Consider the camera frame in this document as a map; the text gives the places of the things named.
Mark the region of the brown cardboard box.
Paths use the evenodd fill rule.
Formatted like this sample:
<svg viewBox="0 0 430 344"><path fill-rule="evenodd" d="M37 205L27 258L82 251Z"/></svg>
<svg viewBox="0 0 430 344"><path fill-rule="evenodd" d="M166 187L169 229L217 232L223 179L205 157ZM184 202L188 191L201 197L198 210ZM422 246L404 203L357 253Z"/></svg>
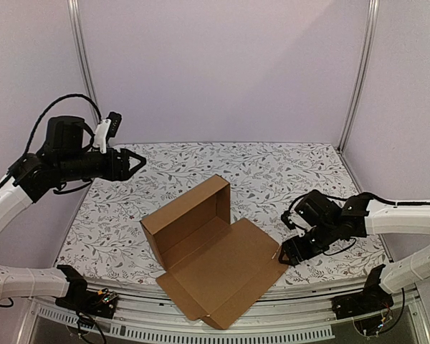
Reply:
<svg viewBox="0 0 430 344"><path fill-rule="evenodd" d="M231 221L230 184L214 175L144 217L165 272L156 282L189 320L226 330L285 273L280 245L248 219Z"/></svg>

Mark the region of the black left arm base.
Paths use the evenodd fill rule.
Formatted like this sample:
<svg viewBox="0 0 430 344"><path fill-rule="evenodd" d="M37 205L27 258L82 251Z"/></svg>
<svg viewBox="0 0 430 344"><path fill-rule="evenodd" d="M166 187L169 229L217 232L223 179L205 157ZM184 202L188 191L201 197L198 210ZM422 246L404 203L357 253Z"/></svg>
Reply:
<svg viewBox="0 0 430 344"><path fill-rule="evenodd" d="M56 298L56 306L96 317L113 319L118 303L118 295L115 292L109 291L108 288L97 292L89 291L87 281L75 268L59 264L57 269L65 275L69 286L64 297Z"/></svg>

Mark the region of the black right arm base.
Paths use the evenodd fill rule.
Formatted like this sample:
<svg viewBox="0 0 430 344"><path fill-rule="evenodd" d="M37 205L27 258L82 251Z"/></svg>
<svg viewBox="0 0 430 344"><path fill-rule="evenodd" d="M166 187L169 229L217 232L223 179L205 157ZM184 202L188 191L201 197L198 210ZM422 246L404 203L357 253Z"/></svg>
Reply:
<svg viewBox="0 0 430 344"><path fill-rule="evenodd" d="M381 273L386 266L379 265L371 270L360 292L354 292L331 299L332 311L338 320L368 314L393 306L391 293L381 286Z"/></svg>

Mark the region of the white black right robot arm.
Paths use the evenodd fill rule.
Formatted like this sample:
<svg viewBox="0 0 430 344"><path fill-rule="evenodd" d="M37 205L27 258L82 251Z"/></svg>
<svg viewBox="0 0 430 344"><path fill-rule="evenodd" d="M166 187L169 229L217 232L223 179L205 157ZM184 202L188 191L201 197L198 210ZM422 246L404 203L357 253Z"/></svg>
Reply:
<svg viewBox="0 0 430 344"><path fill-rule="evenodd" d="M289 228L297 225L290 218L295 212L310 226L302 235L281 245L278 260L297 266L329 250L339 240L380 234L425 234L430 236L430 201L390 201L363 192L347 199L312 190L297 197L281 215ZM361 312L372 312L384 299L401 288L430 277L430 245L397 262L371 270L363 291L357 295Z"/></svg>

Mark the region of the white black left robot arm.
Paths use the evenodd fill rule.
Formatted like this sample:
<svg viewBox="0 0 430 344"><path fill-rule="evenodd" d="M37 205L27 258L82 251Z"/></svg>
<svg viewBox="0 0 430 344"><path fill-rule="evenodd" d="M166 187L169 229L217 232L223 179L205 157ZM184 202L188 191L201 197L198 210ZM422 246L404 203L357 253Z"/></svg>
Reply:
<svg viewBox="0 0 430 344"><path fill-rule="evenodd" d="M122 117L111 112L92 130L80 117L50 118L42 147L25 153L0 180L0 233L21 212L48 191L68 194L66 185L94 179L127 181L146 165L146 159L126 148L108 147ZM0 300L50 296L68 302L77 311L92 305L85 278L69 265L51 269L11 268L0 265Z"/></svg>

